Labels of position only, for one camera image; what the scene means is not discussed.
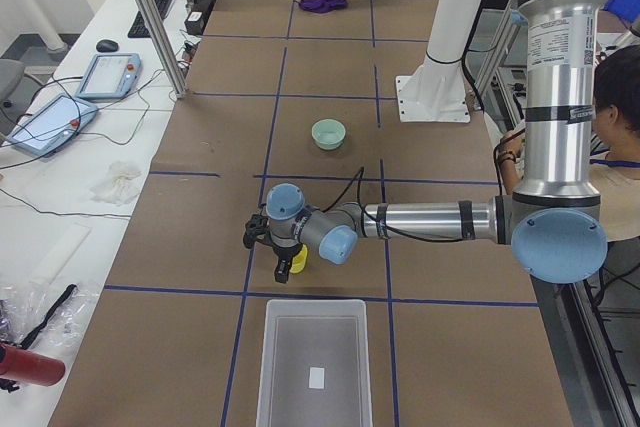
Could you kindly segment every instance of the bracelet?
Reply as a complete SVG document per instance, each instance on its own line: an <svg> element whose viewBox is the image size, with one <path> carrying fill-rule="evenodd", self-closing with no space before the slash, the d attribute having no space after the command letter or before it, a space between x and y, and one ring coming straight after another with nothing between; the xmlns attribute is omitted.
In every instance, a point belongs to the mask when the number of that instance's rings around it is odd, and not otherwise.
<svg viewBox="0 0 640 427"><path fill-rule="evenodd" d="M500 160L500 157L503 157L505 155L512 155L512 156L516 156L516 153L513 150L503 150L502 152L498 152L498 160Z"/></svg>
<svg viewBox="0 0 640 427"><path fill-rule="evenodd" d="M516 163L516 156L513 153L510 153L511 155L507 156L503 156L501 159L498 159L498 166L502 166L502 164L504 164L507 160L510 160L511 162L513 162L514 164Z"/></svg>

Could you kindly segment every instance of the black hair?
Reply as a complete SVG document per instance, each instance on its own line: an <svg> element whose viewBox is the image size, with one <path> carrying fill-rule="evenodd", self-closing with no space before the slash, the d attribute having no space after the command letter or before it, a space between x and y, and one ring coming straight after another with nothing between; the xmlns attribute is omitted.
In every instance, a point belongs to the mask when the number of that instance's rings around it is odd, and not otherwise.
<svg viewBox="0 0 640 427"><path fill-rule="evenodd" d="M616 50L596 67L593 96L597 111L615 105L629 129L640 131L640 45Z"/></svg>

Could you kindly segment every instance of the computer mouse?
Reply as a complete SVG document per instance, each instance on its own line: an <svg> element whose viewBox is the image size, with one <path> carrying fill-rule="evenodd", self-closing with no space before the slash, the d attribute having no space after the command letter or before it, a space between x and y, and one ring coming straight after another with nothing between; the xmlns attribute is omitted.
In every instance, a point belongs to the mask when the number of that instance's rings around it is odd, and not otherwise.
<svg viewBox="0 0 640 427"><path fill-rule="evenodd" d="M120 46L115 40L102 39L96 44L98 52L116 52Z"/></svg>

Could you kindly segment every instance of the person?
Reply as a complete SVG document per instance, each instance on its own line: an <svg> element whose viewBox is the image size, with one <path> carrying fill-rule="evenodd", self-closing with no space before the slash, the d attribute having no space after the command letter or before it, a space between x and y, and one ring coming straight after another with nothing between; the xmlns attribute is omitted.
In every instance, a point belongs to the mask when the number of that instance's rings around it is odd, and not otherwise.
<svg viewBox="0 0 640 427"><path fill-rule="evenodd" d="M608 240L630 239L640 236L640 45L617 50L598 64L593 87L593 130L609 150L592 156L589 181L600 192L600 223ZM521 180L516 162L522 137L499 148L507 194Z"/></svg>

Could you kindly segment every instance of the green bowl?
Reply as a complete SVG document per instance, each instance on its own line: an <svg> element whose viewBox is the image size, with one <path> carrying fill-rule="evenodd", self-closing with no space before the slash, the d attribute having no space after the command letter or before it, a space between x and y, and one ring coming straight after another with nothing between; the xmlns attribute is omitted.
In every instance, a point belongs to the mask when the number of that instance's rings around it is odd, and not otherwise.
<svg viewBox="0 0 640 427"><path fill-rule="evenodd" d="M335 119L322 119L311 127L313 141L322 150L334 150L342 145L347 130Z"/></svg>

